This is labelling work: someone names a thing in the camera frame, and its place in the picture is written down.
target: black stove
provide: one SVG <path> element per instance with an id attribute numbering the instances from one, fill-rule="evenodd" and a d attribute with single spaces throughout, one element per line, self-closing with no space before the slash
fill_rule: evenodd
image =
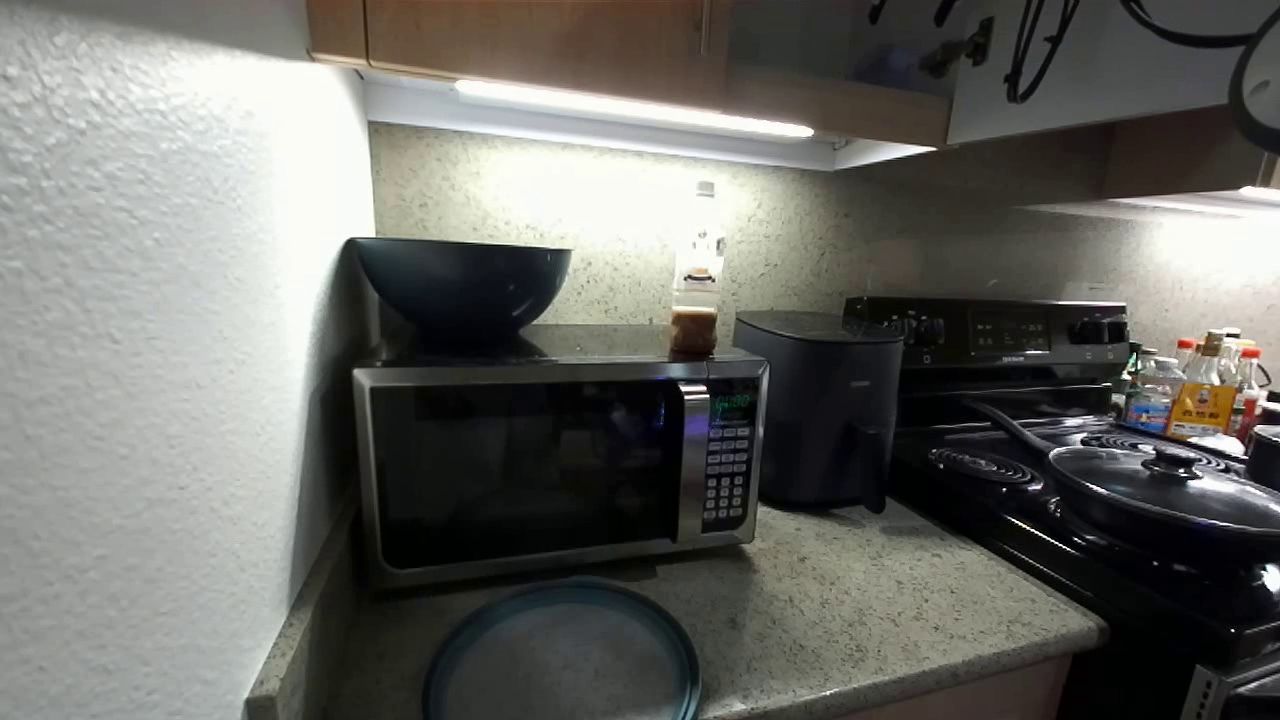
<path id="1" fill-rule="evenodd" d="M 1061 714 L 1280 714 L 1280 550 L 1211 556 L 1095 528 L 1045 456 L 968 409 L 984 399 L 1055 447 L 1171 444 L 1113 428 L 1125 304 L 877 295 L 844 315 L 907 337 L 888 490 L 1108 619 L 1108 645 L 1074 662 Z M 1234 456 L 1201 464 L 1245 474 Z"/>

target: stainless steel microwave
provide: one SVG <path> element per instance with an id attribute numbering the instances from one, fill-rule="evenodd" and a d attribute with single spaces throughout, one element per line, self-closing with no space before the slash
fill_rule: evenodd
<path id="1" fill-rule="evenodd" d="M 357 368 L 374 586 L 757 535 L 765 361 L 667 361 L 663 326 L 528 326 L 488 354 Z"/>

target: pan handle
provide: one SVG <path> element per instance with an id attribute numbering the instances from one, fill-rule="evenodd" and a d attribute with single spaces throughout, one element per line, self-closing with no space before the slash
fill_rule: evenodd
<path id="1" fill-rule="evenodd" d="M 963 409 L 974 409 L 977 414 L 991 419 L 997 428 L 1004 428 L 1004 436 L 1011 436 L 1028 450 L 1049 458 L 1054 444 L 1045 444 L 1037 432 L 1019 428 L 1007 411 L 999 411 L 991 404 L 982 404 L 982 399 L 963 399 Z"/>

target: kitchen counter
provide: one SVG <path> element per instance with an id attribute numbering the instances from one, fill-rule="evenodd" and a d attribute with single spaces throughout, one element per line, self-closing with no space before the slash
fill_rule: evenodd
<path id="1" fill-rule="evenodd" d="M 704 714 L 849 714 L 1105 640 L 1105 619 L 901 505 L 883 516 L 762 509 L 750 548 L 610 581 L 684 625 L 704 658 Z M 329 714 L 419 714 L 438 645 L 513 586 L 365 596 Z"/>

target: microwave control panel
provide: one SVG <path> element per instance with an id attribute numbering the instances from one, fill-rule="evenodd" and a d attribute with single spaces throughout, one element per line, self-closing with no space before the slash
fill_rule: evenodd
<path id="1" fill-rule="evenodd" d="M 713 382 L 704 533 L 733 533 L 752 510 L 757 382 Z"/>

